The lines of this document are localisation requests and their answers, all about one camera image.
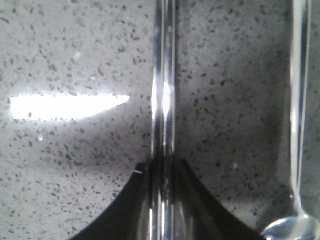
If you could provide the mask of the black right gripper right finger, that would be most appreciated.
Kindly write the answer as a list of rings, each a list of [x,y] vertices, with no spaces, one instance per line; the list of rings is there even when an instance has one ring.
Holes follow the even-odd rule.
[[[185,160],[174,166],[176,240],[261,240],[258,232],[232,215],[198,180]]]

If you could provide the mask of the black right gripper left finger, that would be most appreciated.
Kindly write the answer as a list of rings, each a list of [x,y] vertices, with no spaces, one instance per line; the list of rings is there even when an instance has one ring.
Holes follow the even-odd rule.
[[[138,163],[113,202],[72,240],[146,240],[148,235],[147,163]]]

